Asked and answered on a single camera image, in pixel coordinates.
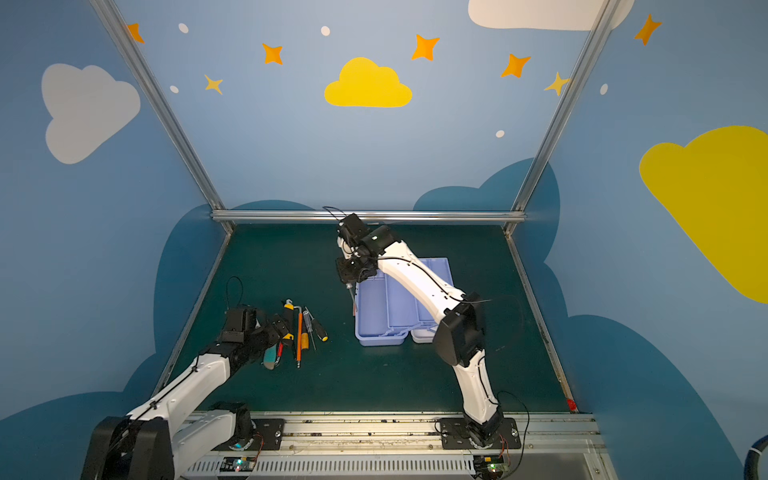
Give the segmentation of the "orange pencil tool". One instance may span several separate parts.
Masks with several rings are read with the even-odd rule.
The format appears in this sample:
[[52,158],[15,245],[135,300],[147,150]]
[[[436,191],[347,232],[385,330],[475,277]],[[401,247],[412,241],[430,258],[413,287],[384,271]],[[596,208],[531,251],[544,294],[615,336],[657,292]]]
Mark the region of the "orange pencil tool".
[[296,367],[297,369],[301,368],[301,362],[302,362],[302,351],[303,351],[303,314],[302,309],[300,307],[296,307],[295,310],[297,313],[297,333],[295,336],[295,345],[296,345]]

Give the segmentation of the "amber handle screwdriver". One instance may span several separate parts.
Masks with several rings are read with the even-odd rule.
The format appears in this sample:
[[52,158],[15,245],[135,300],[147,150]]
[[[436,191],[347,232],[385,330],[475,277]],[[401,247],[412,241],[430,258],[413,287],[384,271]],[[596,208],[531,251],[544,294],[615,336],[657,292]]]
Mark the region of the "amber handle screwdriver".
[[302,336],[301,336],[301,348],[303,350],[308,350],[309,349],[309,345],[310,345],[310,334],[311,334],[310,327],[311,327],[311,322],[310,322],[309,317],[308,317],[307,309],[303,309],[302,310],[301,318],[302,318],[302,324],[303,324],[303,327],[304,327],[304,330],[303,330],[303,333],[302,333]]

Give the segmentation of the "black yellow screwdriver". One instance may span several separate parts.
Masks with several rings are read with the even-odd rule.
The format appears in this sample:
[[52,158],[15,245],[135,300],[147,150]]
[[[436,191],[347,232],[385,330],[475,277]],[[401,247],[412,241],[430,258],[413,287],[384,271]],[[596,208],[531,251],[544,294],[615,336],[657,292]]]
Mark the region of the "black yellow screwdriver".
[[303,314],[307,321],[308,330],[311,333],[314,333],[321,342],[327,342],[329,336],[325,327],[315,318],[308,308],[304,308]]

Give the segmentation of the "white purple tool box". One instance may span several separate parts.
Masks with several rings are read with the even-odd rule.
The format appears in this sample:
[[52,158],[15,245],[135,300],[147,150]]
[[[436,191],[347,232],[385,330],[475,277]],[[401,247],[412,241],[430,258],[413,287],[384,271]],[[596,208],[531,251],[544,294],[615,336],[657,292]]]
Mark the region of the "white purple tool box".
[[408,337],[417,344],[433,341],[439,322],[400,282],[354,264],[345,275],[355,290],[354,328],[362,346],[397,346]]

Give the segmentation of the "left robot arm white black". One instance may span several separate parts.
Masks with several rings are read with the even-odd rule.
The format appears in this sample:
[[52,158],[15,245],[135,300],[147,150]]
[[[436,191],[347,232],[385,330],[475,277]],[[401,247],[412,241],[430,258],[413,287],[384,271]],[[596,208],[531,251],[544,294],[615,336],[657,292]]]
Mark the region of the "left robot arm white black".
[[268,316],[249,306],[228,309],[218,337],[183,373],[126,415],[107,417],[94,428],[82,478],[179,479],[217,447],[263,449],[264,436],[243,403],[220,402],[202,418],[188,418],[238,370],[293,339],[294,333],[291,313]]

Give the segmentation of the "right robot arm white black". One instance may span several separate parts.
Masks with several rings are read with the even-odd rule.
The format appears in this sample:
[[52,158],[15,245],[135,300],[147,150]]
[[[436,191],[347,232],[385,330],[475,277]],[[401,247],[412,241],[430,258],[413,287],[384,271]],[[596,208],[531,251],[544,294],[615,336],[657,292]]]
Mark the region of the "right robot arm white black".
[[338,221],[336,261],[344,284],[362,283],[378,272],[390,276],[412,294],[437,324],[433,345],[450,365],[463,398],[466,429],[473,443],[490,446],[502,425],[503,413],[486,368],[486,325],[483,300],[449,285],[426,266],[389,226],[375,229],[352,213]]

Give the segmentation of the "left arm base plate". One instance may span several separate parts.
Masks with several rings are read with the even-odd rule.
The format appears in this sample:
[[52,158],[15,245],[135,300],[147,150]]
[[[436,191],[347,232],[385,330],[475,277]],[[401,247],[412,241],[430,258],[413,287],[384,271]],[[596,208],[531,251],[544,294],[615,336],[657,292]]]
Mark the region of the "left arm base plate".
[[281,448],[285,420],[282,418],[252,418],[250,436],[230,439],[214,448],[222,452],[277,451]]

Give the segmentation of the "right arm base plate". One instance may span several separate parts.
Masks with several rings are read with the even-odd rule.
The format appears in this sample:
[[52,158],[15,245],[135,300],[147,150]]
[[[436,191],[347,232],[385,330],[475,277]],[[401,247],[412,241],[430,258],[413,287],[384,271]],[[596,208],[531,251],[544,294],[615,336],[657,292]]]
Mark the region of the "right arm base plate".
[[443,417],[436,421],[436,431],[444,450],[522,448],[522,432],[512,418],[502,418],[485,426],[464,417]]

